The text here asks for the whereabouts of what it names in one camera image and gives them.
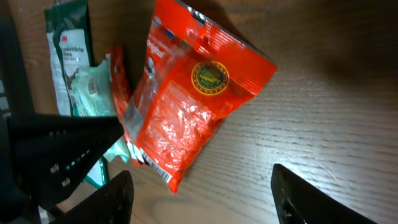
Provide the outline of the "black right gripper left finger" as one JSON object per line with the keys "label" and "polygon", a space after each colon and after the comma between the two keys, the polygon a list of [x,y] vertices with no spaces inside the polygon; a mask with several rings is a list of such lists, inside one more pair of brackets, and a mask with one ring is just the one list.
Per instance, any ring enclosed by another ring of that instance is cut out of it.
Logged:
{"label": "black right gripper left finger", "polygon": [[54,224],[129,224],[134,201],[131,173],[120,172]]}

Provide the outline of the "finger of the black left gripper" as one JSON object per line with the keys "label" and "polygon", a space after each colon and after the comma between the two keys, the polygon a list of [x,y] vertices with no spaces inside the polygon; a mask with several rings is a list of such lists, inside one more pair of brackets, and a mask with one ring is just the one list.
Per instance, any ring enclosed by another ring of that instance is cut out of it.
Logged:
{"label": "finger of the black left gripper", "polygon": [[123,134],[115,116],[10,116],[6,119],[7,173],[37,205],[56,205],[71,196]]}

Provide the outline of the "green white package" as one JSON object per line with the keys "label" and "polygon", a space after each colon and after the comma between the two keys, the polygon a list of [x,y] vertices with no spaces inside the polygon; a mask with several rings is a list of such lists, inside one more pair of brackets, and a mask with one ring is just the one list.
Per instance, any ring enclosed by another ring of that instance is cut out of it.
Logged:
{"label": "green white package", "polygon": [[55,1],[44,10],[50,67],[58,112],[72,116],[68,84],[77,68],[94,67],[90,42],[88,3]]}

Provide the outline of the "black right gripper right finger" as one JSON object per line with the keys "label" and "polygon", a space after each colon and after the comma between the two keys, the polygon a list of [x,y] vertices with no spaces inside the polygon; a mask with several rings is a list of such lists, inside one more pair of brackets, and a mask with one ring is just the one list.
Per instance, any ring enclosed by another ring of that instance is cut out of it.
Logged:
{"label": "black right gripper right finger", "polygon": [[271,189],[280,223],[373,223],[281,164],[273,166]]}

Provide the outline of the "light green wipes pack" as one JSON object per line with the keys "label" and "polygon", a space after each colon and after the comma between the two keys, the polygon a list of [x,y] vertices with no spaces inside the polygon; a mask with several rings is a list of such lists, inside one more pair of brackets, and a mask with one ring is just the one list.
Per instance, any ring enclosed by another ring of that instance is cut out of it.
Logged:
{"label": "light green wipes pack", "polygon": [[116,116],[107,61],[97,67],[77,68],[68,84],[74,116]]}

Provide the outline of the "red snack bag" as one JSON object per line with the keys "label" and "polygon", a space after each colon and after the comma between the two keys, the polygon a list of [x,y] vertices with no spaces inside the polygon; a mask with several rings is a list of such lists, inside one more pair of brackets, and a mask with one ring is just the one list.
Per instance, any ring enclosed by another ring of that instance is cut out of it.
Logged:
{"label": "red snack bag", "polygon": [[181,1],[155,2],[143,76],[124,114],[140,164],[176,193],[225,118],[255,98],[273,61]]}

